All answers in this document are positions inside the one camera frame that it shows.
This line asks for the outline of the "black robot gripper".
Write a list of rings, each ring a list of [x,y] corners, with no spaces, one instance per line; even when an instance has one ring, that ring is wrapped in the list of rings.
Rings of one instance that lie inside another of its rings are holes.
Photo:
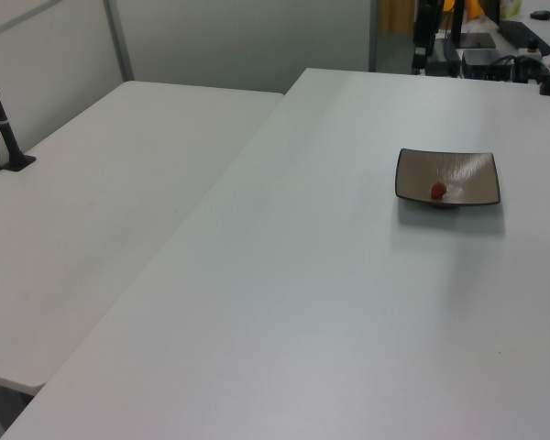
[[[438,0],[422,1],[418,5],[413,29],[415,45],[411,68],[424,70],[427,62],[427,47],[430,46],[439,28],[442,15],[442,2]]]

